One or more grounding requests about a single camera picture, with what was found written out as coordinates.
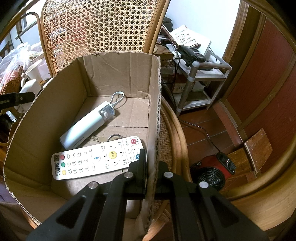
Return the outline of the white remote control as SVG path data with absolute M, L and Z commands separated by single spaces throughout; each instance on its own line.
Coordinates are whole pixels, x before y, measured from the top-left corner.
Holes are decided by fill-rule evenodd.
M 52 176 L 68 180 L 125 169 L 139 160 L 143 148 L 140 138 L 131 136 L 55 153 L 51 157 Z

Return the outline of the white cylindrical flashlight with loop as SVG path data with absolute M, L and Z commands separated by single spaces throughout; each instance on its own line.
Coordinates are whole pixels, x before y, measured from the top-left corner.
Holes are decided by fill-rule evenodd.
M 67 132 L 60 136 L 60 142 L 66 150 L 77 148 L 92 133 L 104 125 L 108 120 L 115 116 L 114 107 L 119 104 L 125 94 L 123 91 L 115 92 L 110 102 L 105 101 L 86 114 L 75 123 Z

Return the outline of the brown cardboard box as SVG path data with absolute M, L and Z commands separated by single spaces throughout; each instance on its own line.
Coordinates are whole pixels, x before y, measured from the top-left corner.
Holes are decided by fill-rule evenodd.
M 100 53 L 76 59 L 33 101 L 19 123 L 4 163 L 9 192 L 24 211 L 44 221 L 81 181 L 55 181 L 51 156 L 86 144 L 90 135 L 136 135 L 147 150 L 147 197 L 124 240 L 142 240 L 152 217 L 158 171 L 160 60 L 135 52 Z

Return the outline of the bunch of keys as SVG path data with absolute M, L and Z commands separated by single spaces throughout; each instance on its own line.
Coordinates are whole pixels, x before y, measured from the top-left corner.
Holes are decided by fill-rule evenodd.
M 90 136 L 88 138 L 88 140 L 95 141 L 95 142 L 98 142 L 98 143 L 104 143 L 104 142 L 110 142 L 110 141 L 118 140 L 118 139 L 121 139 L 121 138 L 123 138 L 123 136 L 120 135 L 120 134 L 110 135 L 109 137 L 99 137 L 99 136 L 92 135 L 92 136 Z

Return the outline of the cream ceramic mug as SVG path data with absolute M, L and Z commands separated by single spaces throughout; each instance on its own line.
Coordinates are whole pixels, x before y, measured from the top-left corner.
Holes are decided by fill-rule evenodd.
M 36 96 L 38 95 L 38 93 L 41 91 L 41 89 L 42 88 L 41 88 L 41 85 L 39 84 L 39 82 L 36 79 L 32 79 L 32 80 L 27 81 L 25 83 L 25 85 L 21 89 L 20 93 L 33 92 L 35 94 L 35 97 L 33 98 L 33 100 L 34 100 L 36 98 Z M 25 113 L 29 109 L 33 100 L 30 102 L 26 102 L 24 104 L 21 104 L 18 111 L 20 113 Z

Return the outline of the red electric fan heater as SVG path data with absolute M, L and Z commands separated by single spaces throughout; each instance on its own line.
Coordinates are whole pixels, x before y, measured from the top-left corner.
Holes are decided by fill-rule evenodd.
M 194 183 L 207 182 L 217 191 L 221 191 L 226 180 L 235 174 L 236 166 L 224 153 L 206 156 L 191 165 L 190 174 Z

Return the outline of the clear plastic bag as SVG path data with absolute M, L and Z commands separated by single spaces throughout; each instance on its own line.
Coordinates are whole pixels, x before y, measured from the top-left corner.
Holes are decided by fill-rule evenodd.
M 8 81 L 8 78 L 11 77 L 12 73 L 18 70 L 20 66 L 23 67 L 24 71 L 31 66 L 29 50 L 30 44 L 25 42 L 19 44 L 16 49 L 10 51 L 10 53 L 3 58 L 1 61 L 1 89 Z

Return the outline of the rattan cane chair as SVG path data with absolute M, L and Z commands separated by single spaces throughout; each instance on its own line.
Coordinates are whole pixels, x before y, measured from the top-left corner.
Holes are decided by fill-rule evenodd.
M 45 4 L 42 29 L 70 26 L 57 36 L 65 61 L 50 60 L 53 80 L 41 91 L 16 128 L 4 161 L 6 188 L 15 204 L 2 204 L 15 225 L 37 227 L 68 199 L 56 186 L 50 157 L 60 136 L 86 109 L 86 101 L 122 89 L 128 100 L 143 101 L 134 128 L 148 148 L 148 191 L 156 187 L 161 109 L 160 61 L 147 41 L 161 18 L 155 1 L 87 1 L 80 6 Z

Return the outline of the metal side shelf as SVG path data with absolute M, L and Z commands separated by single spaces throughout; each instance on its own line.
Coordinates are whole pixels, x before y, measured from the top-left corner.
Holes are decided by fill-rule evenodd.
M 209 108 L 232 67 L 209 48 L 203 54 L 207 61 L 194 61 L 187 67 L 178 51 L 178 44 L 171 37 L 163 40 L 170 42 L 158 46 L 171 54 L 161 67 L 163 95 L 171 102 L 175 114 L 179 116 L 182 111 L 199 107 Z

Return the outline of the black desk telephone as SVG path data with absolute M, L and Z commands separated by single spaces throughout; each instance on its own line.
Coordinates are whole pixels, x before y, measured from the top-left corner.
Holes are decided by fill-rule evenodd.
M 185 65 L 187 67 L 192 66 L 194 61 L 197 61 L 197 62 L 207 61 L 207 59 L 202 54 L 200 54 L 199 52 L 197 53 L 193 52 L 187 46 L 179 45 L 178 51 L 181 53 L 182 59 L 185 61 Z

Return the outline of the white paper with writing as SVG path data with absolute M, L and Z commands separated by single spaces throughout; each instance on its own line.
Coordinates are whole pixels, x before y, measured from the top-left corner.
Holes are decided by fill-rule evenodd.
M 189 29 L 186 25 L 182 25 L 171 31 L 171 36 L 178 45 L 191 47 L 200 44 L 199 34 Z

